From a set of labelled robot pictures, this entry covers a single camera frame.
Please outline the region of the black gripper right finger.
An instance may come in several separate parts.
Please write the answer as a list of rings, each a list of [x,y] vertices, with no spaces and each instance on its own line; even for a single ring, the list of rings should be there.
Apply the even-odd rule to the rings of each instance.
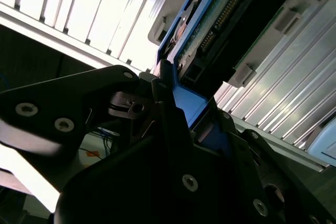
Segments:
[[[214,150],[227,163],[226,210],[234,223],[335,223],[260,134],[238,133],[233,119],[213,106]]]

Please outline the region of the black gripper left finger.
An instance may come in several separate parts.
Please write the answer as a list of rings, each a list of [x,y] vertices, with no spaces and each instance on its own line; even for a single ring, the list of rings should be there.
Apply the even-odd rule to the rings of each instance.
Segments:
[[[55,213],[64,188],[87,168],[59,191],[46,175],[60,178],[85,135],[109,124],[120,134],[121,146],[101,161],[158,134],[186,135],[193,145],[168,82],[146,81],[124,66],[112,66],[2,92],[1,168],[39,199],[57,197]]]

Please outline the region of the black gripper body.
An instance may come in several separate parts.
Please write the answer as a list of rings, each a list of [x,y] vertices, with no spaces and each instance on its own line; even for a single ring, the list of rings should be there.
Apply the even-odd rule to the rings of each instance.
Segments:
[[[76,175],[64,188],[54,223],[253,223],[239,161],[246,142],[212,133],[146,137]]]

